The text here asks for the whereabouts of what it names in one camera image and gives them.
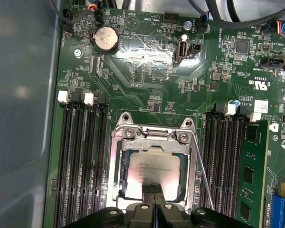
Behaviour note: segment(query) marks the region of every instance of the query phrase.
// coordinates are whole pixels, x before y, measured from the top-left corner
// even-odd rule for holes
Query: blue slot
[[[273,194],[271,198],[271,228],[283,228],[285,199]]]

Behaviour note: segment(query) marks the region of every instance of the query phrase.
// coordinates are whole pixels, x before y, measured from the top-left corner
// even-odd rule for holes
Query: integrated circuit chip
[[[213,81],[219,81],[219,79],[220,79],[220,73],[213,72],[211,79],[212,79]]]
[[[248,167],[244,168],[244,180],[252,184],[254,171]]]
[[[237,40],[236,53],[248,54],[249,42],[246,40]]]
[[[255,142],[257,140],[257,126],[247,126],[246,136],[248,141]]]
[[[211,83],[210,89],[218,90],[219,89],[219,83],[217,83],[217,82]]]
[[[241,203],[241,216],[246,221],[249,221],[249,219],[250,219],[250,208],[247,205],[245,205],[244,203]]]
[[[173,155],[150,152],[132,153],[125,196],[139,200],[142,198],[143,183],[161,184],[165,199],[167,201],[176,200],[180,181],[180,162],[180,158]]]

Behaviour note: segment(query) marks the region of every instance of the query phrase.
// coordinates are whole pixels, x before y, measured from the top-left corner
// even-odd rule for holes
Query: motherboard
[[[126,209],[142,183],[211,208],[196,145],[216,211],[285,227],[285,40],[106,8],[63,26],[45,228]]]

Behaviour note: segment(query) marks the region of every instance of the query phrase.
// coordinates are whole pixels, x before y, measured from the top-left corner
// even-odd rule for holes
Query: cpu socket
[[[167,202],[190,213],[197,152],[194,122],[179,128],[135,124],[122,113],[112,132],[106,207],[126,209],[142,201],[142,184],[161,184]]]

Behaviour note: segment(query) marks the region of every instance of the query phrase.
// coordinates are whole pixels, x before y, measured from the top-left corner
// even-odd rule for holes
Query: green circuit board
[[[83,6],[70,7],[75,16],[84,9]],[[245,206],[238,204],[236,218],[256,228],[269,228],[271,189],[285,182],[285,149],[281,147],[285,140],[285,71],[260,68],[259,61],[285,53],[285,40],[277,34],[262,34],[260,27],[222,30],[210,21],[206,32],[199,35],[195,18],[180,15],[176,24],[163,21],[163,14],[104,9],[104,25],[114,28],[120,38],[119,50],[113,55],[100,54],[90,42],[91,32],[97,29],[93,12],[73,25],[73,33],[63,30],[57,95],[61,90],[71,94],[77,89],[81,90],[82,96],[91,91],[106,95],[104,180],[108,176],[111,131],[123,112],[129,112],[138,124],[171,127],[179,127],[186,117],[190,117],[194,120],[201,151],[206,113],[215,103],[239,100],[248,115],[262,113],[262,120],[256,123],[259,128],[255,143],[249,144],[247,135],[242,143],[240,190],[236,196],[238,201],[245,201]],[[185,21],[192,22],[191,31],[184,30]],[[200,44],[201,51],[176,66],[173,64],[176,41],[183,34],[188,36],[188,42]],[[74,56],[76,49],[83,53],[80,58]],[[63,109],[57,101],[45,228],[51,228],[55,223],[57,184],[53,180],[58,174],[63,118]],[[242,179],[244,169],[257,170],[254,175],[257,182],[246,184]],[[194,207],[199,206],[198,191],[197,186]],[[105,197],[101,199],[101,205],[105,206]]]

